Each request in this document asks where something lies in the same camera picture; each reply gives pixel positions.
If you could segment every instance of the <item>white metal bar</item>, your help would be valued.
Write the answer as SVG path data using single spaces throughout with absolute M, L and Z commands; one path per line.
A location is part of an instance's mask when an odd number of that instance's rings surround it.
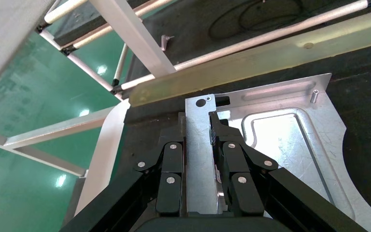
M 115 80 L 120 80 L 121 73 L 123 72 L 124 63 L 126 61 L 127 52 L 128 52 L 128 46 L 127 44 L 124 44 L 122 52 L 120 54 L 119 62 L 117 64 L 116 73 L 114 74 Z
M 76 9 L 85 2 L 87 2 L 87 0 L 68 0 L 64 4 L 60 5 L 56 9 L 46 14 L 44 20 L 46 23 L 52 24 L 56 20 L 65 16 L 67 13 L 73 11 L 74 9 Z
M 308 18 L 308 19 L 306 19 L 306 20 L 304 20 L 300 23 L 294 24 L 292 26 L 282 28 L 282 29 L 277 29 L 277 30 L 262 34 L 260 36 L 251 38 L 249 40 L 236 43 L 234 45 L 216 50 L 214 52 L 210 52 L 210 53 L 205 54 L 203 56 L 200 56 L 200 57 L 188 60 L 186 62 L 177 64 L 174 67 L 177 71 L 183 70 L 183 69 L 186 69 L 186 68 L 189 68 L 189 67 L 193 67 L 193 66 L 196 66 L 196 65 L 199 65 L 199 64 L 202 64 L 202 63 L 205 63 L 205 62 L 208 62 L 208 61 L 220 58 L 220 57 L 224 57 L 224 56 L 227 56 L 227 55 L 245 50 L 247 48 L 250 48 L 250 47 L 262 44 L 262 43 L 266 43 L 266 42 L 281 38 L 283 36 L 286 36 L 286 35 L 289 35 L 289 34 L 292 34 L 292 33 L 295 33 L 295 32 L 298 32 L 298 31 L 301 31 L 301 30 L 304 30 L 304 29 L 307 29 L 307 28 L 310 28 L 310 27 L 313 27 L 313 26 L 316 26 L 316 25 L 319 25 L 319 24 L 322 24 L 322 23 L 325 23 L 325 22 L 328 22 L 328 21 L 333 20 L 335 18 L 339 18 L 339 17 L 342 17 L 344 15 L 348 15 L 350 13 L 366 9 L 367 7 L 368 7 L 368 1 L 366 1 L 366 0 L 355 1 L 353 3 L 350 3 L 348 5 L 345 5 L 345 6 L 337 8 L 337 9 L 328 11 L 326 13 Z M 146 82 L 146 81 L 149 81 L 149 80 L 153 80 L 155 78 L 156 77 L 153 76 L 152 74 L 146 75 L 146 76 L 141 77 L 139 79 L 136 79 L 136 80 L 133 80 L 133 81 L 122 84 L 121 88 L 123 90 L 128 89 L 128 88 L 132 88 L 132 87 L 135 87 L 136 85 L 138 85 L 140 83 L 143 83 L 143 82 Z
M 112 109 L 113 107 L 110 107 L 86 116 L 72 118 L 47 127 L 9 137 L 3 146 L 7 149 L 15 149 L 101 127 L 104 119 Z
M 155 77 L 176 72 L 126 0 L 90 2 Z
M 150 1 L 134 8 L 133 10 L 136 13 L 137 17 L 141 17 L 144 14 L 146 14 L 146 13 L 152 11 L 152 10 L 155 10 L 155 9 L 161 7 L 161 6 L 164 6 L 165 4 L 170 3 L 172 1 L 173 0 L 150 0 Z M 81 48 L 84 45 L 92 42 L 93 40 L 98 39 L 101 36 L 113 31 L 113 28 L 108 23 L 106 25 L 102 26 L 102 27 L 103 27 L 102 29 L 100 29 L 100 30 L 98 30 L 94 33 L 91 33 L 91 32 L 88 33 L 86 38 L 79 39 L 79 41 L 73 43 L 73 47 L 76 48 L 76 49 Z
M 59 170 L 71 173 L 76 176 L 84 176 L 86 173 L 86 169 L 78 167 L 72 163 L 59 159 L 57 157 L 51 156 L 43 151 L 39 151 L 30 146 L 24 146 L 17 149 L 10 149 L 4 147 L 4 143 L 6 138 L 0 135 L 0 149 L 7 150 L 9 152 L 15 153 L 17 155 L 26 157 L 28 159 L 37 161 L 39 163 L 46 164 L 48 166 L 57 168 Z
M 109 185 L 123 131 L 124 118 L 129 107 L 130 104 L 126 99 L 115 106 L 106 117 L 100 130 L 75 215 Z

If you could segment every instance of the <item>metal sheet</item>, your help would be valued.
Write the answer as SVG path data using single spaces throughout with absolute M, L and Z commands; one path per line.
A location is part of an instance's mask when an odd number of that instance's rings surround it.
M 330 74 L 324 74 L 218 94 L 230 98 L 230 105 L 217 108 L 218 115 L 240 129 L 248 145 L 276 159 L 371 232 L 371 207 L 353 185 L 343 161 L 346 127 L 325 92 L 329 79 Z M 311 103 L 316 89 L 318 98 Z
M 204 105 L 198 107 L 197 101 L 203 102 Z M 215 111 L 214 95 L 189 98 L 185 103 L 187 211 L 217 214 L 217 187 L 208 116 L 208 112 Z
M 0 74 L 53 2 L 0 0 Z
M 104 120 L 75 215 L 109 185 L 129 107 L 128 100 L 120 102 Z

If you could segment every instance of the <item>sheet metal part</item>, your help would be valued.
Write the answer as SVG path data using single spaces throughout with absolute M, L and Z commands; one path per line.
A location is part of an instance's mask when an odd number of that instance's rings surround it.
M 0 74 L 54 0 L 0 1 Z
M 187 211 L 217 214 L 218 196 L 208 116 L 208 112 L 215 111 L 214 95 L 189 98 L 185 103 Z
M 323 74 L 217 94 L 216 98 L 230 100 L 230 105 L 217 107 L 218 116 L 240 129 L 248 145 L 275 159 L 371 232 L 371 207 L 343 161 L 346 127 L 325 92 L 330 77 Z M 311 103 L 316 89 L 317 101 Z

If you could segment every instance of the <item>green floor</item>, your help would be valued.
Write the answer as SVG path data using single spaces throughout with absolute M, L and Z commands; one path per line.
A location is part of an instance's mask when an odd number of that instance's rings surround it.
M 111 83 L 122 46 L 122 40 L 112 32 L 76 55 Z M 117 103 L 102 86 L 32 33 L 0 79 L 0 134 L 13 136 Z M 99 131 L 35 147 L 88 168 Z M 76 178 L 0 150 L 0 232 L 58 231 Z

